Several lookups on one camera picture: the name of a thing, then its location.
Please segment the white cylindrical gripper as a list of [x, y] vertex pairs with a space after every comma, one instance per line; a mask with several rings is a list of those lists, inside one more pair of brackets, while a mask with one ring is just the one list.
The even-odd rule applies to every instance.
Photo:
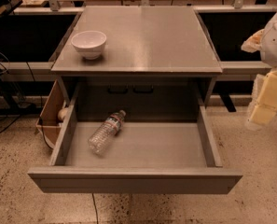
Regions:
[[[241, 50], [254, 53], [261, 49], [261, 29], [241, 46]], [[276, 115], [277, 112], [277, 68], [271, 69], [265, 76], [257, 75], [252, 93], [253, 102], [247, 108], [245, 127], [252, 131], [261, 130]]]

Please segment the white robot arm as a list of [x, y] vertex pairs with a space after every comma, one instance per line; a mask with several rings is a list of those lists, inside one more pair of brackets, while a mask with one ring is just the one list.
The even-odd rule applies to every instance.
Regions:
[[257, 131], [277, 114], [277, 12], [263, 29], [242, 43], [242, 50], [259, 51], [261, 61], [271, 67], [266, 75], [256, 76], [247, 110], [246, 127]]

